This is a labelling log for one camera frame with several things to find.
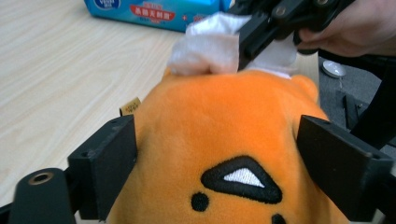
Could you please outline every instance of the finger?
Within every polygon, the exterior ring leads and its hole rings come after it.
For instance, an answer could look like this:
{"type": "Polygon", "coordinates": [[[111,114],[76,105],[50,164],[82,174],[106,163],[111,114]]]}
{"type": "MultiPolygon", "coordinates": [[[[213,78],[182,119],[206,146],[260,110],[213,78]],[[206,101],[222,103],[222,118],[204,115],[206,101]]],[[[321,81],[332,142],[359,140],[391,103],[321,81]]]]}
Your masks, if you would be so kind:
{"type": "Polygon", "coordinates": [[[297,46],[297,49],[323,49],[328,45],[328,40],[318,40],[311,42],[302,42],[297,46]]]}

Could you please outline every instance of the blue box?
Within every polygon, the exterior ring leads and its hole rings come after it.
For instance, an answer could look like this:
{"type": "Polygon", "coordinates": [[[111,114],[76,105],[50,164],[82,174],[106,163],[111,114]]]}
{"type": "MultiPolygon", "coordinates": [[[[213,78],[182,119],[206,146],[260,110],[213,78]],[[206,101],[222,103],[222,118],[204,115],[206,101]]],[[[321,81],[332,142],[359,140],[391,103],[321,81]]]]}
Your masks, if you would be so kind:
{"type": "Polygon", "coordinates": [[[95,17],[185,32],[187,26],[218,11],[231,0],[84,0],[95,17]]]}

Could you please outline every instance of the black bracket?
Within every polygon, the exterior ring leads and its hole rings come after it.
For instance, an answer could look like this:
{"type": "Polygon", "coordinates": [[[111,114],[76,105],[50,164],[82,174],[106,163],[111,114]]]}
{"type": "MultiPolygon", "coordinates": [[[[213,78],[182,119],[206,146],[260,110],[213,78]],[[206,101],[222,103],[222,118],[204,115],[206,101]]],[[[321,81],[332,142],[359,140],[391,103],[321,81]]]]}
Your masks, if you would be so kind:
{"type": "Polygon", "coordinates": [[[136,160],[134,117],[106,123],[68,157],[69,167],[24,177],[14,202],[0,208],[1,224],[76,223],[106,220],[136,160]]]}
{"type": "Polygon", "coordinates": [[[297,146],[311,178],[351,221],[378,208],[396,221],[394,160],[335,124],[302,116],[297,146]]]}

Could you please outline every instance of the plush toy nose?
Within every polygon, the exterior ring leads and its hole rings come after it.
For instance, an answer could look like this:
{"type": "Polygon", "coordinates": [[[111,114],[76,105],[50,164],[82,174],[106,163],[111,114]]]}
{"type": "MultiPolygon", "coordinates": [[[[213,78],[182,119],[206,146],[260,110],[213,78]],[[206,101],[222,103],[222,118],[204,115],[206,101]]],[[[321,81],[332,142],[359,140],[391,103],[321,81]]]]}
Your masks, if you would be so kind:
{"type": "Polygon", "coordinates": [[[232,194],[261,203],[280,203],[282,191],[265,172],[265,170],[249,156],[239,156],[221,162],[208,169],[201,176],[203,185],[216,192],[232,194]]]}

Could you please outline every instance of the screw hole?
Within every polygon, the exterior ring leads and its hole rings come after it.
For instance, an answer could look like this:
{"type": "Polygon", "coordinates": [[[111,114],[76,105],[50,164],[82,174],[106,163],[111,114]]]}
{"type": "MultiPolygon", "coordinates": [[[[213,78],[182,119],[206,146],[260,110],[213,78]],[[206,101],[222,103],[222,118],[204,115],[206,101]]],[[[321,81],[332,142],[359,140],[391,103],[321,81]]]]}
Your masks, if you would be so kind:
{"type": "Polygon", "coordinates": [[[53,173],[50,173],[50,172],[41,173],[41,174],[35,175],[32,178],[30,178],[29,184],[30,185],[44,184],[47,181],[51,180],[52,178],[53,178],[53,173]]]}

